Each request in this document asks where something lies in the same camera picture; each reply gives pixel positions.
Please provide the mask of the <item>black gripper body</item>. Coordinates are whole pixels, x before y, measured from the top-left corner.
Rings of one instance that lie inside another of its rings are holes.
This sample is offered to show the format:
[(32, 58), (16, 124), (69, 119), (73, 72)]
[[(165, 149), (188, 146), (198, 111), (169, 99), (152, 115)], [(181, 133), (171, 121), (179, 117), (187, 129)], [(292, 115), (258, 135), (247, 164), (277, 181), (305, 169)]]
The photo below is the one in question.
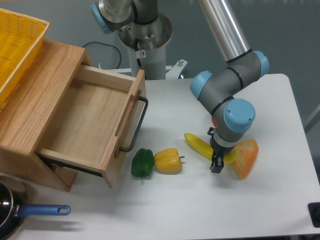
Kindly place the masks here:
[(224, 157), (226, 154), (230, 153), (238, 143), (237, 141), (228, 142), (222, 139), (215, 127), (210, 127), (207, 134), (210, 136), (210, 146), (213, 149), (213, 156), (216, 158)]

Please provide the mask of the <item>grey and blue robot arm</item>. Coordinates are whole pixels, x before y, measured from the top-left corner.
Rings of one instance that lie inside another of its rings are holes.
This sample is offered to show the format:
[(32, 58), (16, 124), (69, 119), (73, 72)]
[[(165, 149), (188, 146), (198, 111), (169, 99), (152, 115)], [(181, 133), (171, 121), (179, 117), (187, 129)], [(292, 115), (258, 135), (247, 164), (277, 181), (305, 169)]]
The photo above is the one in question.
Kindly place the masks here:
[[(227, 63), (218, 74), (200, 72), (189, 87), (217, 121), (208, 134), (213, 150), (210, 170), (218, 174), (227, 154), (255, 119), (253, 105), (234, 96), (266, 75), (270, 63), (262, 52), (252, 50), (227, 1), (201, 0), (199, 5)], [(165, 78), (166, 45), (172, 37), (172, 25), (159, 12), (157, 1), (100, 0), (91, 5), (91, 12), (105, 34), (118, 33), (128, 49), (133, 76), (143, 70), (147, 80)]]

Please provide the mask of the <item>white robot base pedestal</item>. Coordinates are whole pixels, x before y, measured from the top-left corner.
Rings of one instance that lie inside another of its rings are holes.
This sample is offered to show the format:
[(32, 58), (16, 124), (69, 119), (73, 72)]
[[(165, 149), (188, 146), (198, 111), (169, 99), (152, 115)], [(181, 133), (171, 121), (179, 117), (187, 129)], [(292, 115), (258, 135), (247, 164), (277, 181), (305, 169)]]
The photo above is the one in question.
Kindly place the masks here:
[(132, 76), (144, 70), (147, 80), (184, 78), (183, 70), (188, 64), (186, 60), (167, 64), (167, 45), (172, 33), (172, 24), (162, 13), (152, 23), (132, 22), (118, 30), (119, 39), (127, 48)]

